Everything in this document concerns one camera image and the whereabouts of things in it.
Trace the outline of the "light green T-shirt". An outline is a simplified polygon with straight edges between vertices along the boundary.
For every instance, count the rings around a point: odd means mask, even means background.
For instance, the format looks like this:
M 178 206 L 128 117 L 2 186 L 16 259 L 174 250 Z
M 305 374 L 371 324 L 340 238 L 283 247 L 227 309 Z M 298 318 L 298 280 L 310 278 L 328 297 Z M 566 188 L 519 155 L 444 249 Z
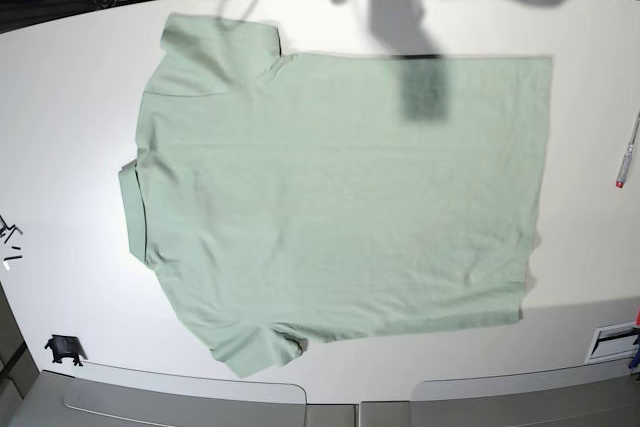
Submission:
M 548 142 L 548 58 L 285 54 L 169 16 L 119 182 L 129 249 L 235 375 L 306 342 L 512 324 Z

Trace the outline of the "black plastic clip part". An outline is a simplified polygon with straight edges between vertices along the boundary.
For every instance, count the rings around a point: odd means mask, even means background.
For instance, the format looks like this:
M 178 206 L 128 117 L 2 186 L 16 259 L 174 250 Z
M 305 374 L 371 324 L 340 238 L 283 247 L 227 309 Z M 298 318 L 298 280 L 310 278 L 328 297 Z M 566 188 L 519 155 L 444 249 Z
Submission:
M 87 358 L 77 337 L 52 335 L 45 344 L 45 349 L 52 353 L 52 362 L 62 364 L 64 359 L 70 359 L 74 366 L 83 366 L 82 358 Z

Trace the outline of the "small black bit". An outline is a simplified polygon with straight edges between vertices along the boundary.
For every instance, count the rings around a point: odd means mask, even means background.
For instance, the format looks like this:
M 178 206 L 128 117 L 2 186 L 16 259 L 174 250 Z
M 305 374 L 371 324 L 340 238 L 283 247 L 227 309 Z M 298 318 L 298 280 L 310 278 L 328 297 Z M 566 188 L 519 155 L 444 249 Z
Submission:
M 21 258 L 22 258 L 22 249 L 20 247 L 13 246 L 10 249 L 9 254 L 3 258 L 3 261 L 10 262 L 10 261 L 18 260 Z

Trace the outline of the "red-tipped screwdriver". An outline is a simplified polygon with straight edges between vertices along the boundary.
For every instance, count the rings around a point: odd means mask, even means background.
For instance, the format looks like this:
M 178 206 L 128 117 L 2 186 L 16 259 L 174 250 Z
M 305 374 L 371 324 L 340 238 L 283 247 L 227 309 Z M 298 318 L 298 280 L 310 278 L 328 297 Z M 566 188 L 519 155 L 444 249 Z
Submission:
M 627 144 L 627 147 L 621 162 L 621 166 L 619 168 L 619 171 L 616 177 L 615 186 L 619 189 L 622 189 L 627 181 L 627 176 L 628 176 L 629 169 L 633 159 L 633 152 L 634 152 L 635 141 L 636 141 L 636 137 L 639 129 L 639 123 L 640 123 L 640 114 L 638 114 L 635 119 L 631 137 Z

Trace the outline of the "left grey chair back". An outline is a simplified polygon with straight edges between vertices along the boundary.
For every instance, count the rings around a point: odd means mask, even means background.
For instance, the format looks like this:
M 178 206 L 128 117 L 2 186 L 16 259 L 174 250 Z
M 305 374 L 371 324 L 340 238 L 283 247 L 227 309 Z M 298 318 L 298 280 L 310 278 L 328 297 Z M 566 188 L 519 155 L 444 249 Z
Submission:
M 75 379 L 65 406 L 141 426 L 303 426 L 306 407 L 223 400 Z

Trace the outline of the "grey chair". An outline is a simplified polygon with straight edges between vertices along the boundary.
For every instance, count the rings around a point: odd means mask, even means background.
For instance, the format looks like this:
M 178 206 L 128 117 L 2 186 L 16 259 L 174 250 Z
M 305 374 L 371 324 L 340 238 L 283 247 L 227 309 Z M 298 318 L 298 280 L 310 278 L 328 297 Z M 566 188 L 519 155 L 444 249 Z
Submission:
M 418 384 L 413 426 L 639 424 L 639 382 L 621 363 Z
M 306 407 L 223 400 L 75 379 L 65 406 L 141 426 L 303 426 Z

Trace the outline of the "right grey chair back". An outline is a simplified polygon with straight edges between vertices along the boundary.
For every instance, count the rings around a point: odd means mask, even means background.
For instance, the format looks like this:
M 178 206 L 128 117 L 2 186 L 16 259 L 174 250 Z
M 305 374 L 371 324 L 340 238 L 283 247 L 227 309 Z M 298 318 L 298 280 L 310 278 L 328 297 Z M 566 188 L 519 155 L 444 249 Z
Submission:
M 413 426 L 639 424 L 639 382 L 621 363 L 418 384 Z

